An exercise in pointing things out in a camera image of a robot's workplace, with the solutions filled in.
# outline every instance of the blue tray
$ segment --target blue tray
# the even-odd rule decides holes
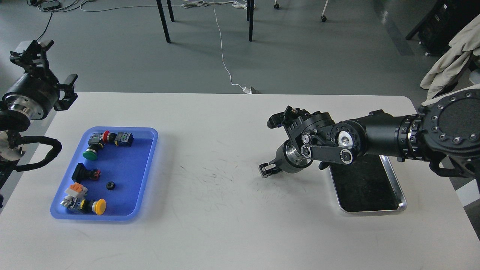
[[[87,160],[82,153],[88,147],[88,139],[94,132],[131,132],[133,144],[131,147],[118,147],[106,144],[98,151],[98,159]],[[87,130],[80,140],[67,171],[50,206],[50,213],[61,220],[91,220],[91,221],[127,221],[140,210],[145,191],[148,172],[155,151],[158,132],[148,127],[106,127],[96,126]],[[67,195],[65,190],[73,184],[72,175],[78,163],[83,163],[88,170],[100,169],[98,180],[85,179],[82,185],[88,188],[87,199],[105,199],[107,208],[103,215],[74,213],[60,204]],[[107,190],[105,185],[115,182],[115,189]]]

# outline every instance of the robotic arm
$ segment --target robotic arm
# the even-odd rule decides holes
[[[30,120],[44,119],[52,108],[67,110],[77,99],[73,83],[77,74],[71,74],[60,84],[50,70],[47,51],[48,44],[33,41],[21,42],[15,51],[10,52],[10,61],[25,70],[25,73],[10,87],[0,101],[0,189],[13,170],[18,172],[38,169],[47,165],[61,151],[61,143],[44,136],[24,136]],[[24,155],[23,144],[41,143],[52,146],[45,159],[38,163],[17,165]],[[0,208],[3,197],[0,195]]]
[[[385,155],[430,162],[439,176],[480,179],[480,89],[457,91],[420,114],[392,116],[383,110],[335,123],[328,112],[309,113],[290,106],[274,114],[269,128],[284,127],[288,140],[276,157],[259,166],[263,178],[282,171],[299,172],[319,160],[319,169],[330,163],[351,164],[363,155]],[[449,157],[454,169],[440,168]]]

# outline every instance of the white table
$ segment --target white table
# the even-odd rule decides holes
[[[262,179],[258,165],[287,139],[266,121],[287,105],[337,122],[415,112],[404,97],[79,93],[46,133],[62,152],[24,173],[0,215],[0,268],[478,269],[480,242],[450,181],[427,163],[392,160],[408,207],[385,216],[343,213],[315,164]],[[121,223],[56,220],[49,206],[60,180],[97,125],[158,130],[140,213]]]

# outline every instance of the black equipment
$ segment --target black equipment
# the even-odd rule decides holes
[[[428,54],[443,54],[451,39],[480,13],[480,2],[472,0],[437,0],[430,12],[405,37],[418,33]]]
[[[0,189],[13,170],[24,172],[47,165],[61,151],[61,143],[44,136],[24,136],[30,120],[44,119],[50,110],[67,110],[77,99],[73,83],[77,74],[71,74],[63,84],[48,67],[47,51],[52,47],[37,41],[23,41],[15,51],[10,52],[10,61],[23,69],[25,73],[8,89],[0,101]],[[18,166],[24,155],[21,145],[41,143],[52,146],[40,162]],[[0,208],[3,198],[0,197]]]
[[[457,91],[420,114],[394,117],[383,110],[335,123],[328,112],[309,113],[290,106],[274,114],[269,128],[283,126],[288,140],[269,163],[259,166],[263,178],[282,171],[299,172],[320,160],[351,164],[363,155],[384,155],[430,162],[439,176],[480,179],[480,89]],[[453,169],[440,168],[449,157]]]

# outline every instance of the table leg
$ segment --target table leg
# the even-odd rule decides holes
[[[167,5],[168,5],[168,13],[170,13],[170,20],[174,22],[175,18],[173,17],[172,2],[170,0],[167,0]]]
[[[162,20],[163,32],[165,33],[165,39],[167,43],[170,43],[170,35],[168,34],[167,22],[165,20],[165,14],[163,13],[162,0],[156,0],[158,6],[158,12],[160,13],[160,19]]]
[[[247,0],[247,21],[250,20],[250,0]]]
[[[250,7],[247,6],[247,10],[250,10],[250,29],[249,29],[249,36],[248,36],[248,41],[252,41],[253,39],[253,7],[255,5],[255,0],[250,0]]]

